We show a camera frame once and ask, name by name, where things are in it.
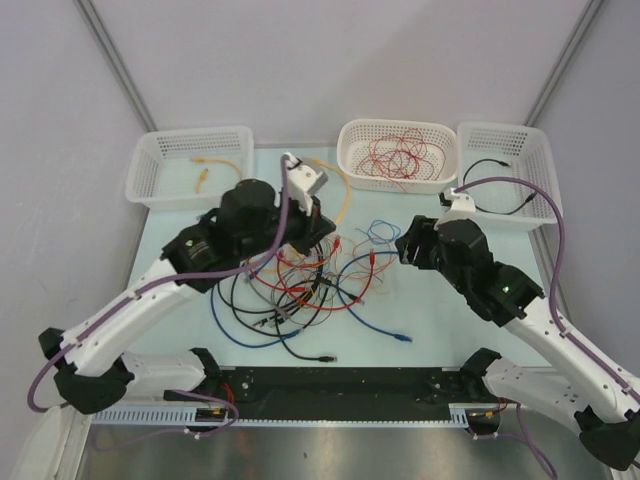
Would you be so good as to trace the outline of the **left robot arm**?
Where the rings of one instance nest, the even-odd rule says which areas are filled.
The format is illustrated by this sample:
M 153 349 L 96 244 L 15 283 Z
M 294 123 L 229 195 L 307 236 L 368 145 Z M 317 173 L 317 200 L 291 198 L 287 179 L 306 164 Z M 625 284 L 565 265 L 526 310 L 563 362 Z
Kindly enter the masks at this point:
M 134 287 L 72 329 L 43 331 L 39 343 L 56 370 L 60 396 L 83 414 L 123 399 L 214 397 L 220 369 L 207 349 L 143 356 L 129 346 L 178 306 L 245 272 L 249 259 L 270 259 L 285 244 L 308 254 L 336 228 L 321 212 L 319 188 L 290 180 L 276 192 L 262 180 L 239 182 L 218 207 L 181 230 Z

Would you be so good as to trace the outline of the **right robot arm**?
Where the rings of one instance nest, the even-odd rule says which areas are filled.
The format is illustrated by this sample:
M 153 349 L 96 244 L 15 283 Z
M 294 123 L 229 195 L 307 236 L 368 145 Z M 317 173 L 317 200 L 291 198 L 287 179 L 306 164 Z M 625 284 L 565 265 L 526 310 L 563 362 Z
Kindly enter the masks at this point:
M 483 348 L 464 365 L 461 388 L 469 399 L 492 394 L 523 404 L 572 431 L 612 469 L 638 462 L 638 377 L 563 322 L 523 271 L 495 260 L 475 222 L 417 215 L 395 247 L 401 263 L 441 274 L 475 314 L 527 343 L 560 376 L 529 372 Z

